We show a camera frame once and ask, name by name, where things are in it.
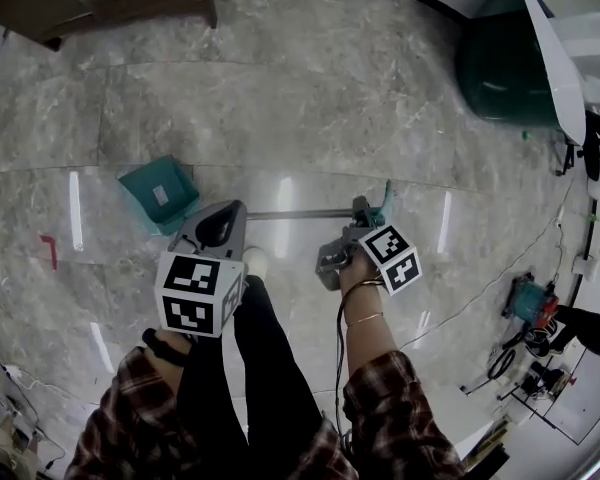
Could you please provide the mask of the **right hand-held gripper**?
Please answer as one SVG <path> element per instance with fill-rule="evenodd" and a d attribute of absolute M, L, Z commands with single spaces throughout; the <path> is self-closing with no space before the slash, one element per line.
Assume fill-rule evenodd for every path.
<path fill-rule="evenodd" d="M 365 196 L 353 200 L 353 224 L 342 236 L 319 248 L 315 273 L 329 291 L 340 289 L 339 271 L 362 249 L 378 270 L 386 291 L 395 296 L 423 275 L 419 255 L 392 224 L 380 226 L 380 208 Z"/>

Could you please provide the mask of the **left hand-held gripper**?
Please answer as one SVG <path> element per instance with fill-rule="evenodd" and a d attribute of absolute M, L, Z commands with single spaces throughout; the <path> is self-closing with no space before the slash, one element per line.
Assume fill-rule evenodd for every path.
<path fill-rule="evenodd" d="M 186 219 L 159 258 L 154 293 L 163 328 L 217 338 L 239 306 L 246 206 L 212 204 Z"/>

